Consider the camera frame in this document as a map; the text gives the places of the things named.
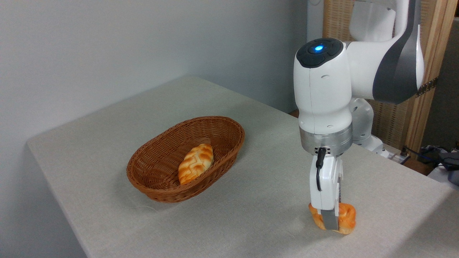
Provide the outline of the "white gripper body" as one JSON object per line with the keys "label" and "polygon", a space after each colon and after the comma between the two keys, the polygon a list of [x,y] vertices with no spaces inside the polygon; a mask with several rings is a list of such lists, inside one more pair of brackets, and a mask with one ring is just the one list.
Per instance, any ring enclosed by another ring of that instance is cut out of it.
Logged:
{"label": "white gripper body", "polygon": [[333,210],[339,202],[339,178],[342,176],[342,160],[340,156],[325,156],[323,166],[319,169],[319,185],[317,187],[316,162],[318,155],[313,156],[309,184],[311,204],[315,209]]}

